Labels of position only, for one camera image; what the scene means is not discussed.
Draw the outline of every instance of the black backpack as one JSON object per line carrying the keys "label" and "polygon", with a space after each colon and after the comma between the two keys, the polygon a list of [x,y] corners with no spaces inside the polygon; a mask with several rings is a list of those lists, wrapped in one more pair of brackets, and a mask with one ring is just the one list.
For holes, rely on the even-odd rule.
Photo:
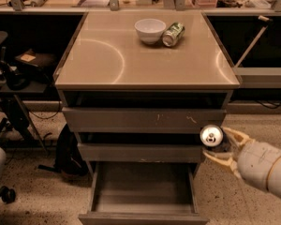
{"label": "black backpack", "polygon": [[57,139],[54,164],[55,169],[65,178],[84,176],[88,173],[86,162],[82,160],[77,145],[74,133],[65,125]]}

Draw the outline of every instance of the can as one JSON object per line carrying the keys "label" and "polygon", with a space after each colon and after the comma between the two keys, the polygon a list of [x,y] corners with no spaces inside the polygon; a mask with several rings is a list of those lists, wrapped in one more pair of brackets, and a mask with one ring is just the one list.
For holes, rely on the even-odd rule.
{"label": "can", "polygon": [[183,36],[185,26],[180,22],[174,22],[162,35],[162,42],[167,47],[173,47]]}
{"label": "can", "polygon": [[200,140],[208,147],[216,147],[220,145],[223,139],[223,131],[216,125],[208,125],[200,132]]}

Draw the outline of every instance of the chair wheel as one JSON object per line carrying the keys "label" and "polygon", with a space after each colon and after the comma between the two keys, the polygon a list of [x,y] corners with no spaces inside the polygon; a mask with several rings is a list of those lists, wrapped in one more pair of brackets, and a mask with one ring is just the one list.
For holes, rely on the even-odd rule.
{"label": "chair wheel", "polygon": [[6,189],[1,197],[4,203],[13,203],[16,200],[16,192],[14,189]]}

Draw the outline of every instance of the bowl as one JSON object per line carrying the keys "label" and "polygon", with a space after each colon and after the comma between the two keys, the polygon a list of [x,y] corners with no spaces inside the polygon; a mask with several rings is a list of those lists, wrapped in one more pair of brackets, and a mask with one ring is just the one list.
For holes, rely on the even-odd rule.
{"label": "bowl", "polygon": [[146,44],[159,41],[166,29],[166,24],[158,19],[142,19],[134,25],[140,40]]}

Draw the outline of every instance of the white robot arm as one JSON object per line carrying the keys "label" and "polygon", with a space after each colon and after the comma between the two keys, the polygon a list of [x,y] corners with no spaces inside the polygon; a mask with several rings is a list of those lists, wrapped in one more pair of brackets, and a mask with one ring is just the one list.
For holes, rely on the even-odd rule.
{"label": "white robot arm", "polygon": [[228,127],[222,131],[229,142],[228,151],[227,146],[224,152],[206,147],[203,154],[249,186],[281,199],[281,149]]}

